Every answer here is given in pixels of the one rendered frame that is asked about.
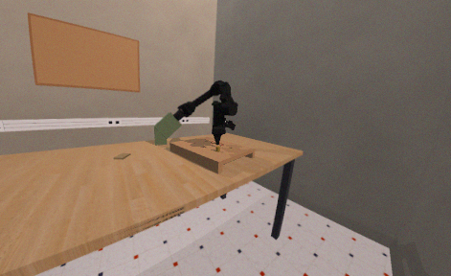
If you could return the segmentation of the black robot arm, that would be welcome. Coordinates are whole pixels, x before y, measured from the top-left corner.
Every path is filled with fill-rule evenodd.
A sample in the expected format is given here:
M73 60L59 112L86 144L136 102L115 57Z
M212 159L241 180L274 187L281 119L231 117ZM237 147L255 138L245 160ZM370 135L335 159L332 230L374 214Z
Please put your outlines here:
M195 111L195 108L200 104L204 103L205 101L207 101L210 97L220 95L219 99L222 101L222 103L217 103L217 101L214 101L212 103L212 105L214 106L214 114L235 116L237 114L238 104L234 102L230 94L231 87L229 83L227 81L224 82L222 80L218 80L211 86L209 91L207 91L206 93L195 99L194 102L187 102L179 105L177 107L179 110L173 115L178 121L180 121L184 116L187 118L190 115L192 115L192 113ZM228 127L231 130L234 130L236 125L232 124L232 122L233 121L226 121L225 118L223 127Z

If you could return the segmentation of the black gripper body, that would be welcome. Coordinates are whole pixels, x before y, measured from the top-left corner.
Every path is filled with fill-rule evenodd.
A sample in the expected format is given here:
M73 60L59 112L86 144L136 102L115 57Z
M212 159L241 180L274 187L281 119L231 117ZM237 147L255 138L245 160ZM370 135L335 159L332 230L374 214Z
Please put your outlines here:
M214 115L214 123L212 134L226 134L226 129L223 127L225 115Z

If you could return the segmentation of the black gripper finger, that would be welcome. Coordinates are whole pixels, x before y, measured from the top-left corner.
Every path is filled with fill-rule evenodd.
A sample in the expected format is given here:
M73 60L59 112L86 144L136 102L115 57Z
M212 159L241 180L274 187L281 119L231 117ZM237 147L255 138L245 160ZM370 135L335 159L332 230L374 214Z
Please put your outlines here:
M214 139L215 139L215 142L216 142L217 145L219 145L219 141L220 141L221 135L222 134L214 134Z

